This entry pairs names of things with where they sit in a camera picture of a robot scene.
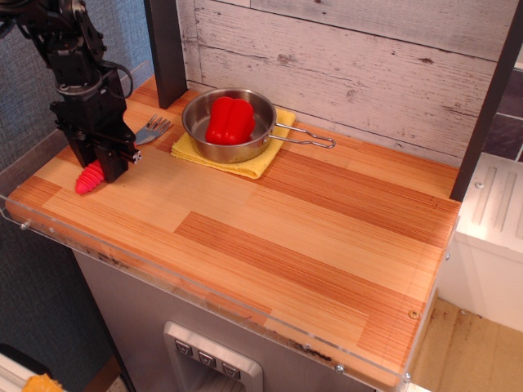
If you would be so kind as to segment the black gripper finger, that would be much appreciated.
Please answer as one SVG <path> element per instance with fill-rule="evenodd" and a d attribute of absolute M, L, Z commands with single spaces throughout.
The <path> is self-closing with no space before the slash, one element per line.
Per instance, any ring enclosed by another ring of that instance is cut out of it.
<path fill-rule="evenodd" d="M 114 183 L 128 170 L 128 161 L 121 158 L 114 149 L 99 145 L 95 147 L 95 154 L 107 183 Z"/>
<path fill-rule="evenodd" d="M 92 138 L 77 139 L 69 137 L 68 142 L 81 167 L 85 168 L 97 160 L 95 144 Z"/>

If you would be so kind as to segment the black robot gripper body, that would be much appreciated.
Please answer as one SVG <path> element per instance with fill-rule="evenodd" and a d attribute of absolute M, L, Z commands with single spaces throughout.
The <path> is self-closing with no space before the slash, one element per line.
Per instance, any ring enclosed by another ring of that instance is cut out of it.
<path fill-rule="evenodd" d="M 134 145 L 136 137 L 123 121 L 127 105 L 117 69 L 96 73 L 96 82 L 92 85 L 58 85 L 56 90 L 63 100 L 51 103 L 50 110 L 67 139 L 90 137 L 95 147 L 114 149 L 130 163 L 141 159 Z"/>

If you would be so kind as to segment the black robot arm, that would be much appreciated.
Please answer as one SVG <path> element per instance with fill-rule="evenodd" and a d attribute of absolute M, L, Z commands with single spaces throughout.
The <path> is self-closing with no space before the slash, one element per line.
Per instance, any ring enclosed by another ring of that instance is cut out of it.
<path fill-rule="evenodd" d="M 136 136 L 124 122 L 126 100 L 120 73 L 107 61 L 103 34 L 93 26 L 83 1 L 3 1 L 1 35 L 18 28 L 52 70 L 62 96 L 50 110 L 82 167 L 99 163 L 105 180 L 116 181 L 141 159 Z"/>

